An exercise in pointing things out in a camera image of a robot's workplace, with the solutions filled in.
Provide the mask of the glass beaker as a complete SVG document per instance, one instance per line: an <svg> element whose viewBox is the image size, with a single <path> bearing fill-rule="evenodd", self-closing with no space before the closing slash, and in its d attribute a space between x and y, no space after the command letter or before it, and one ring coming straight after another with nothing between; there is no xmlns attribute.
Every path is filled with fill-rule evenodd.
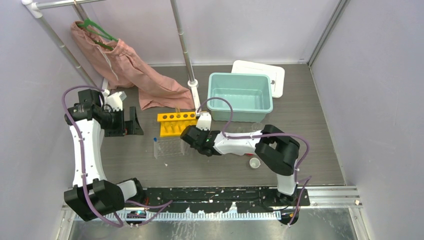
<svg viewBox="0 0 424 240"><path fill-rule="evenodd" d="M255 131L262 131L265 125L262 122L254 122L251 126L251 129Z"/></svg>

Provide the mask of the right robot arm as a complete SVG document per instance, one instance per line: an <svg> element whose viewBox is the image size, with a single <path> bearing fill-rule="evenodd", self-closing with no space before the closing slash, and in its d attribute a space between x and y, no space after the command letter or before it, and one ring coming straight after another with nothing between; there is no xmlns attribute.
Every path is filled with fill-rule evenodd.
<svg viewBox="0 0 424 240"><path fill-rule="evenodd" d="M227 154L255 155L277 176L277 198L283 205L297 199L295 166L300 144L274 125L249 133L225 133L203 130L195 125L186 127L181 140L205 156Z"/></svg>

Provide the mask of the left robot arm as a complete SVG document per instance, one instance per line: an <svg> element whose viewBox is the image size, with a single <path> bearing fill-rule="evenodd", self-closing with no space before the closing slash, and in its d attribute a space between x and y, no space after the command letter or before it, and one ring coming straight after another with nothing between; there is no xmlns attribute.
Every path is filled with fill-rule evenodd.
<svg viewBox="0 0 424 240"><path fill-rule="evenodd" d="M129 120L125 120L123 102L127 95L123 91L78 86L78 102L66 105L64 119L69 125L74 145L75 170L72 188L64 192L65 203L84 221L88 222L124 208L128 201L141 206L146 193L135 177L119 183L107 180L101 159L104 137L144 135L134 106L129 109Z"/></svg>

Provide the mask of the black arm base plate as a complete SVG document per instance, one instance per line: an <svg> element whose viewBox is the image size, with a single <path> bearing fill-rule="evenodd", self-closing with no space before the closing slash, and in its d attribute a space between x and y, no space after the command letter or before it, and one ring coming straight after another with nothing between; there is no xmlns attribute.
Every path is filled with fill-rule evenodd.
<svg viewBox="0 0 424 240"><path fill-rule="evenodd" d="M233 187L149 187L134 202L159 206L172 201L163 212L227 213L235 205L237 213L271 213L295 207L309 206L308 191L298 188L294 195L283 196L271 186Z"/></svg>

